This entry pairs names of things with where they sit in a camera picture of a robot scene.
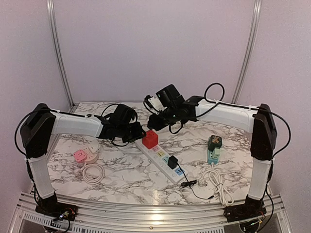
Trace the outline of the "red cube socket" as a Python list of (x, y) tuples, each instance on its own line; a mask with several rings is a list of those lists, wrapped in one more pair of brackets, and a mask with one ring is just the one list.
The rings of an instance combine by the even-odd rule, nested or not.
[(147, 148), (151, 149), (158, 145), (158, 134), (153, 130), (148, 130), (146, 135), (142, 138), (142, 144)]

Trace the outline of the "white multicolour power strip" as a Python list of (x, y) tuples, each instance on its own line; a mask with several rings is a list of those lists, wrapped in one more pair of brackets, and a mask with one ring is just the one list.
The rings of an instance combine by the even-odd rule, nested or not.
[(141, 141), (136, 141), (135, 145), (146, 157), (174, 184), (180, 183), (184, 178), (184, 174), (188, 171), (177, 165), (172, 169), (168, 166), (170, 155), (160, 145), (156, 145), (151, 149), (147, 149)]

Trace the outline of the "black power adapter with cable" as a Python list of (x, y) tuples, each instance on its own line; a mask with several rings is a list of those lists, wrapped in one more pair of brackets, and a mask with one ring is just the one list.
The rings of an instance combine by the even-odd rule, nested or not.
[(177, 170), (179, 171), (179, 173), (182, 173), (184, 178), (186, 179), (185, 182), (182, 182), (179, 186), (180, 189), (184, 189), (186, 187), (189, 187), (190, 190), (192, 191), (192, 193), (194, 194), (195, 197), (197, 197), (198, 199), (201, 199), (201, 200), (211, 200), (214, 198), (214, 195), (211, 195), (210, 197), (208, 198), (203, 198), (203, 197), (199, 197), (198, 195), (196, 195), (195, 191), (193, 190), (193, 186), (195, 184), (198, 183), (198, 180), (192, 180), (192, 181), (189, 181), (184, 170), (181, 168), (180, 164), (178, 163), (178, 159), (175, 157), (175, 156), (170, 156), (168, 158), (168, 166), (171, 168), (171, 169), (175, 169), (177, 168)]

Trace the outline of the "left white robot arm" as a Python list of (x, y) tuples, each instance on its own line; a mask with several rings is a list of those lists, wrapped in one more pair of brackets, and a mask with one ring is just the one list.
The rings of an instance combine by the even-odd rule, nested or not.
[(105, 116), (65, 113), (40, 103), (17, 125), (15, 135), (21, 136), (25, 149), (27, 170), (37, 193), (43, 199), (42, 207), (51, 216), (61, 212), (61, 204), (51, 198), (54, 189), (47, 167), (47, 152), (50, 137), (55, 134), (86, 135), (97, 139), (123, 143), (142, 139), (146, 132), (138, 121), (138, 115), (131, 107), (119, 104), (115, 111)]

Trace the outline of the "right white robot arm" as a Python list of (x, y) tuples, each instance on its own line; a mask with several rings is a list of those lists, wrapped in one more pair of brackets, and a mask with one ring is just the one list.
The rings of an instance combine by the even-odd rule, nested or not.
[(147, 95), (143, 101), (152, 113), (147, 127), (159, 131), (180, 122), (189, 121), (214, 122), (239, 128), (252, 135), (251, 156), (253, 171), (246, 203), (241, 206), (244, 217), (252, 217), (259, 208), (258, 200), (264, 197), (270, 181), (272, 163), (278, 154), (275, 151), (277, 130), (274, 117), (283, 117), (271, 111), (267, 104), (258, 107), (225, 103), (222, 100), (210, 100), (206, 96), (192, 96), (188, 99), (170, 84), (156, 92), (155, 96)]

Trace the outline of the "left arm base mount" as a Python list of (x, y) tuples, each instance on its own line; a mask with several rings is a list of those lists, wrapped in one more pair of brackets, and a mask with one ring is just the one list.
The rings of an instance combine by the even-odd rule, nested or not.
[(76, 205), (59, 202), (58, 200), (43, 199), (38, 202), (35, 211), (46, 216), (51, 216), (55, 221), (74, 221), (78, 207)]

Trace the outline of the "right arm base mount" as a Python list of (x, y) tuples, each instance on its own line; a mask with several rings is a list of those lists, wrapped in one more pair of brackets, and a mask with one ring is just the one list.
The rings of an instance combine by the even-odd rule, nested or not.
[(262, 200), (246, 197), (244, 204), (224, 208), (224, 217), (227, 222), (235, 222), (265, 215), (267, 213)]

